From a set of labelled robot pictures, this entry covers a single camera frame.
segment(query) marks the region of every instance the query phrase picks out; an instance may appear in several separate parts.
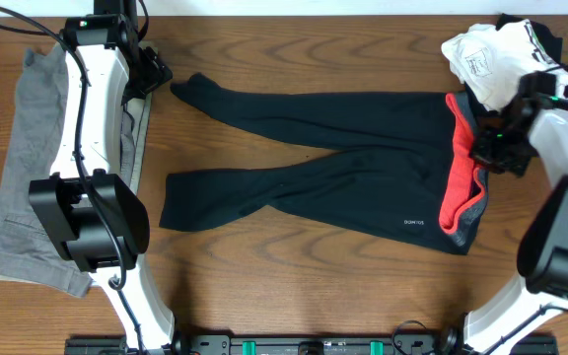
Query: pant leg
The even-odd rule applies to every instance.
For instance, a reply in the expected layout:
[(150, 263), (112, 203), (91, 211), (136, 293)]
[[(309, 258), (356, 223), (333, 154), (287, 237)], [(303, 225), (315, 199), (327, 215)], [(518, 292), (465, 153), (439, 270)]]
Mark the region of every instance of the pant leg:
[(313, 147), (447, 149), (455, 128), (441, 93), (249, 94), (223, 89), (202, 74), (171, 90), (214, 119)]
[(377, 147), (278, 169), (173, 174), (166, 181), (160, 227), (212, 229), (269, 204), (334, 226), (460, 253), (438, 224), (447, 169), (414, 153)]

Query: white wall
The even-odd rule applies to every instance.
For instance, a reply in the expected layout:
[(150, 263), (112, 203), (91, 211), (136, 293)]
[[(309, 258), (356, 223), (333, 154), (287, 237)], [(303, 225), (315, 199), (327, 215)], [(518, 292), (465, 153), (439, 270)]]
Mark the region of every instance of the white wall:
[[(151, 16), (566, 15), (568, 0), (145, 0)], [(82, 16), (93, 0), (0, 0), (27, 16)]]

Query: white cloth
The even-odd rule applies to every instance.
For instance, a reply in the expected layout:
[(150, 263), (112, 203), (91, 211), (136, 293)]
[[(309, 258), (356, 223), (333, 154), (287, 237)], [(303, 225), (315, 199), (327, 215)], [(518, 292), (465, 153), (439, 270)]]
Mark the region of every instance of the white cloth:
[[(525, 74), (558, 66), (542, 48), (530, 20), (510, 23), (499, 31), (493, 25), (473, 25), (466, 34), (442, 43), (451, 71), (466, 82), (488, 110), (500, 111), (517, 93)], [(557, 77), (556, 96), (563, 97), (568, 73)]]

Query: wooden table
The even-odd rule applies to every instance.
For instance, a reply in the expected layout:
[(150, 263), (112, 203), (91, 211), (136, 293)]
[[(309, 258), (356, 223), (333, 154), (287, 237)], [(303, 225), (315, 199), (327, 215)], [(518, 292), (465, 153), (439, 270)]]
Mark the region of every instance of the wooden table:
[[(568, 17), (534, 17), (565, 38)], [(58, 30), (62, 19), (41, 19)], [(148, 39), (175, 80), (203, 72), (262, 93), (462, 88), (440, 44), (485, 17), (153, 18)], [(44, 37), (0, 31), (0, 177), (23, 50)], [(188, 330), (236, 334), (390, 333), (403, 320), (432, 328), (480, 307), (515, 271), (520, 238), (549, 186), (539, 161), (523, 179), (492, 176), (490, 202), (468, 256), (342, 230), (266, 207), (212, 231), (156, 227), (168, 173), (272, 168), (330, 154), (278, 143), (154, 94), (139, 198), (152, 222), (149, 261), (161, 295)], [(568, 316), (547, 323), (568, 354)], [(79, 300), (48, 287), (0, 282), (0, 354), (62, 353), (72, 334), (121, 334), (99, 289)]]

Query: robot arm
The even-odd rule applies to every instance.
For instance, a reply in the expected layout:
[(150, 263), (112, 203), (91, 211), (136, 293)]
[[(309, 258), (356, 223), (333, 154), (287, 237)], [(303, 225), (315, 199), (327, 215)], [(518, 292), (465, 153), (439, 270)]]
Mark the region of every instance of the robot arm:
[(63, 135), (50, 177), (30, 185), (30, 204), (59, 255), (105, 290), (126, 330), (128, 348), (170, 351), (173, 313), (161, 300), (144, 257), (149, 221), (144, 205), (119, 176), (123, 105), (145, 99), (172, 78), (155, 51), (139, 47), (134, 0), (95, 1), (95, 14), (70, 18), (61, 31), (83, 63), (89, 87), (82, 120), (81, 153), (90, 186), (122, 252), (128, 282), (109, 287), (120, 275), (114, 245), (97, 211), (80, 206), (86, 198), (72, 157), (81, 99), (80, 69), (66, 53), (69, 93)]
[(552, 83), (547, 73), (524, 77), (504, 110), (504, 126), (486, 128), (473, 147), (473, 158), (490, 170), (518, 176), (538, 153), (554, 189), (521, 242), (518, 272), (451, 334), (461, 346), (443, 347), (453, 353), (508, 355), (519, 340), (568, 310), (568, 100), (554, 96)]

